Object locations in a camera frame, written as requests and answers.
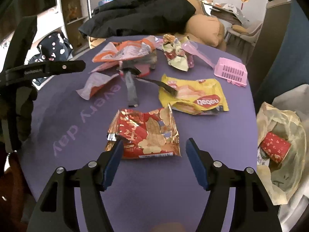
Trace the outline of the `red paper cup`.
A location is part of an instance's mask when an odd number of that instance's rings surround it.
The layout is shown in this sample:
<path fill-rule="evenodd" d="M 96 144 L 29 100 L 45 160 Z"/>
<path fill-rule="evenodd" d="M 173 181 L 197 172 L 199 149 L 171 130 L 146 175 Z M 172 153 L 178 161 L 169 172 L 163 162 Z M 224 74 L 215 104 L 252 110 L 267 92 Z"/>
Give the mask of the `red paper cup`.
<path fill-rule="evenodd" d="M 276 164 L 280 164 L 284 160 L 290 147 L 291 144 L 287 140 L 279 137 L 273 132 L 268 132 L 260 144 L 260 148 Z"/>

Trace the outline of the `red gold snack wrapper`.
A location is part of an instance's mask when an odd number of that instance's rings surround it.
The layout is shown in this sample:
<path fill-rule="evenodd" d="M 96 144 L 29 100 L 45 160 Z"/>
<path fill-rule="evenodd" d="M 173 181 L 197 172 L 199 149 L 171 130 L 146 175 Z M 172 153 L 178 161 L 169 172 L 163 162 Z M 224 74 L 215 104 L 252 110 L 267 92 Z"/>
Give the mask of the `red gold snack wrapper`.
<path fill-rule="evenodd" d="M 179 132 L 171 106 L 142 113 L 121 109 L 108 131 L 105 151 L 112 150 L 117 140 L 124 143 L 123 159 L 181 156 Z"/>

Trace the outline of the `yellow nabati wrapper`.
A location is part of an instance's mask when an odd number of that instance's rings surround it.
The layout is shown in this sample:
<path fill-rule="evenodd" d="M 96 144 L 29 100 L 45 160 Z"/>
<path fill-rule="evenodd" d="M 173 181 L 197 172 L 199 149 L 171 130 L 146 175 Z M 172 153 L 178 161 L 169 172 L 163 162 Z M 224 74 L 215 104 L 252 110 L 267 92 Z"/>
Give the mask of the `yellow nabati wrapper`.
<path fill-rule="evenodd" d="M 214 78 L 182 80 L 163 75 L 161 82 L 177 90 L 173 96 L 164 88 L 159 89 L 159 101 L 163 107 L 191 115 L 216 115 L 229 111 L 221 84 Z"/>

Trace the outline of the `pink plastic spoon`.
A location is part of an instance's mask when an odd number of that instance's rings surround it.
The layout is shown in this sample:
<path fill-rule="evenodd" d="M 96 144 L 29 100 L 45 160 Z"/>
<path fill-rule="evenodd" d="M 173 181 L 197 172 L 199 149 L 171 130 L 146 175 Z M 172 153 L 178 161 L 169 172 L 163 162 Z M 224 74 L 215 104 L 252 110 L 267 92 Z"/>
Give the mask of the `pink plastic spoon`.
<path fill-rule="evenodd" d="M 212 69 L 215 68 L 215 64 L 209 59 L 207 55 L 199 51 L 197 44 L 195 42 L 188 40 L 182 43 L 181 47 L 184 51 L 188 52 L 189 54 L 199 57 L 201 60 L 206 62 Z"/>

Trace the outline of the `translucent trash bag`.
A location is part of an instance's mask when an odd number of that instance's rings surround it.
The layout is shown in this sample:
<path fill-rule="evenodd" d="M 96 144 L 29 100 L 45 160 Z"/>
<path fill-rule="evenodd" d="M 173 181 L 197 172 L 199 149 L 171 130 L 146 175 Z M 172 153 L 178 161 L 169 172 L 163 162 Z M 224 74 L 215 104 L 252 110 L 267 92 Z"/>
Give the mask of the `translucent trash bag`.
<path fill-rule="evenodd" d="M 257 174 L 274 205 L 288 204 L 306 183 L 307 135 L 296 112 L 266 102 L 257 114 L 258 148 L 268 159 Z"/>

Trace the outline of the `black polka dot bag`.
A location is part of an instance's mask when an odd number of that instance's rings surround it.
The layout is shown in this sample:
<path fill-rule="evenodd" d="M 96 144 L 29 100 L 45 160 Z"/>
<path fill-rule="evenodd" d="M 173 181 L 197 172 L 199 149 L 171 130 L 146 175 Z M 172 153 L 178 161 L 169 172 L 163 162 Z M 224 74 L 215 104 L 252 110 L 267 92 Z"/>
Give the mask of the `black polka dot bag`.
<path fill-rule="evenodd" d="M 62 32 L 51 32 L 37 45 L 39 51 L 28 64 L 43 61 L 67 61 L 73 52 L 73 46 Z"/>

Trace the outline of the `pink white wrapper piece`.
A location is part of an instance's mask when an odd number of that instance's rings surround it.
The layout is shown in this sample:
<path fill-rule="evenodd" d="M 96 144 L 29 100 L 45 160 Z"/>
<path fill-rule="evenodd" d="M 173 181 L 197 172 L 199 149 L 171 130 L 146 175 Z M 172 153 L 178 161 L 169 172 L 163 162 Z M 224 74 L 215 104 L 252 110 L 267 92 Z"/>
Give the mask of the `pink white wrapper piece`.
<path fill-rule="evenodd" d="M 84 100 L 89 100 L 93 95 L 95 95 L 100 89 L 107 85 L 111 80 L 118 77 L 119 74 L 113 74 L 111 76 L 94 72 L 92 73 L 85 86 L 82 89 L 76 90 L 78 95 Z"/>

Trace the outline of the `white cloth covered seat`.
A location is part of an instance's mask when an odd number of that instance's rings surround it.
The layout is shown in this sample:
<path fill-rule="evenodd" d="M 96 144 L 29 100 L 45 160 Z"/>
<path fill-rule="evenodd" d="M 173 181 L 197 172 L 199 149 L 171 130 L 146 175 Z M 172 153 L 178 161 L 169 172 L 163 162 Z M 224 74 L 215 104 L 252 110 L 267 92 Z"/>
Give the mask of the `white cloth covered seat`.
<path fill-rule="evenodd" d="M 293 169 L 301 169 L 301 177 L 295 193 L 289 202 L 280 206 L 279 221 L 283 231 L 290 231 L 300 220 L 308 206 L 308 85 L 302 84 L 278 97 L 272 105 L 280 110 L 296 113 L 305 132 L 305 141 L 292 142 L 291 151 L 286 156 L 293 162 Z"/>

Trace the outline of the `orange white snack bag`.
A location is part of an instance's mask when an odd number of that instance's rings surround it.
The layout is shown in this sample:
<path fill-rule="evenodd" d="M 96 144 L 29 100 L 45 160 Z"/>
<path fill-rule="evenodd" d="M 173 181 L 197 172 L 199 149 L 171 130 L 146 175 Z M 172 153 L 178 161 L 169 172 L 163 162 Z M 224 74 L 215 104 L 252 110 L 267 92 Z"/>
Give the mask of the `orange white snack bag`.
<path fill-rule="evenodd" d="M 92 62 L 99 63 L 92 72 L 100 72 L 118 66 L 120 70 L 136 68 L 143 77 L 156 68 L 157 52 L 155 36 L 141 40 L 109 42 L 99 51 Z"/>

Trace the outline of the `pink plastic basket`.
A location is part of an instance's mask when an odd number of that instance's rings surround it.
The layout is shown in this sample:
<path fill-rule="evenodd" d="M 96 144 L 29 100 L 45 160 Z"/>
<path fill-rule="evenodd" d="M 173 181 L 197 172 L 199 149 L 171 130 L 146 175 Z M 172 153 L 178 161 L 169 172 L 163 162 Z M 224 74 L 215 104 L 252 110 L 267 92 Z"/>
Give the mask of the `pink plastic basket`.
<path fill-rule="evenodd" d="M 247 86 L 247 69 L 240 62 L 219 58 L 214 67 L 214 75 L 225 79 L 228 83 L 243 87 Z"/>

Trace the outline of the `cream red snack wrapper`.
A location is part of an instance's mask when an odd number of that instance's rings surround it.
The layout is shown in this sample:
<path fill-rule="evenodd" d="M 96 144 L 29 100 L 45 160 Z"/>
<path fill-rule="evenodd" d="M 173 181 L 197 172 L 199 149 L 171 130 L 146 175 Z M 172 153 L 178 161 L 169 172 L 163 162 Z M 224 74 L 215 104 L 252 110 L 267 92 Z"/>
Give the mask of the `cream red snack wrapper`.
<path fill-rule="evenodd" d="M 188 41 L 188 37 L 179 40 L 174 35 L 163 35 L 162 49 L 168 65 L 184 72 L 194 67 L 193 56 L 182 48 L 182 45 Z"/>

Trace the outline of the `dark blue cabinet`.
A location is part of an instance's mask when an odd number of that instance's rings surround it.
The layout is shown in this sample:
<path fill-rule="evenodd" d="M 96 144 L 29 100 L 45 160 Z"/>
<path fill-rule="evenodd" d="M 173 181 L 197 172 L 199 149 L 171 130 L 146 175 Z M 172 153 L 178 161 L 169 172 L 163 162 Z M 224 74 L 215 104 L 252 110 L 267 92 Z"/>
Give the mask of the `dark blue cabinet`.
<path fill-rule="evenodd" d="M 290 19 L 279 52 L 254 94 L 255 110 L 263 102 L 302 84 L 308 84 L 308 17 L 296 0 L 291 1 Z"/>

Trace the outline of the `black jacket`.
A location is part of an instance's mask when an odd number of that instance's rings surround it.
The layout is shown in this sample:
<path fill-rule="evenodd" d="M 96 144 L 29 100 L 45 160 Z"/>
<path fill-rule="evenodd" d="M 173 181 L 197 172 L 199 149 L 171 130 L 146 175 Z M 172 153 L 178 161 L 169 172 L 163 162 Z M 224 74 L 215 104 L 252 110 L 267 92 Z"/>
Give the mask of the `black jacket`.
<path fill-rule="evenodd" d="M 112 0 L 95 8 L 79 32 L 93 38 L 183 32 L 195 12 L 188 0 Z"/>

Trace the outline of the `beige dining chair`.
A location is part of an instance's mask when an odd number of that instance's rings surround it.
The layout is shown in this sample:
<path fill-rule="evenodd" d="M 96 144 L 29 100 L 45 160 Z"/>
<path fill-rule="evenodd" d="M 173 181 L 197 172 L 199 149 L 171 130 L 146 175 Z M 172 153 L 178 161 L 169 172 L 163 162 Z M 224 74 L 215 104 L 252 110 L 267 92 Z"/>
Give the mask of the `beige dining chair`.
<path fill-rule="evenodd" d="M 241 25 L 232 25 L 226 29 L 225 40 L 229 41 L 231 36 L 236 36 L 252 46 L 256 45 L 262 27 L 262 21 L 254 21 L 247 28 Z"/>

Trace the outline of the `tan plush sofa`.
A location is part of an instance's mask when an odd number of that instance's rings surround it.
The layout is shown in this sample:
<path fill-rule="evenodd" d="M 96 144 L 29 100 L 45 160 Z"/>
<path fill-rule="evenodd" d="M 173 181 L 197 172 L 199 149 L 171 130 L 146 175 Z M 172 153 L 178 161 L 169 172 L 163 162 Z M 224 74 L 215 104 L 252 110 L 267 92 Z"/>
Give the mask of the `tan plush sofa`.
<path fill-rule="evenodd" d="M 203 4 L 199 0 L 187 0 L 196 9 L 195 14 L 186 23 L 182 32 L 177 32 L 177 37 L 186 36 L 197 43 L 214 47 L 221 51 L 226 50 L 224 40 L 225 27 L 214 16 L 208 16 L 203 12 Z"/>

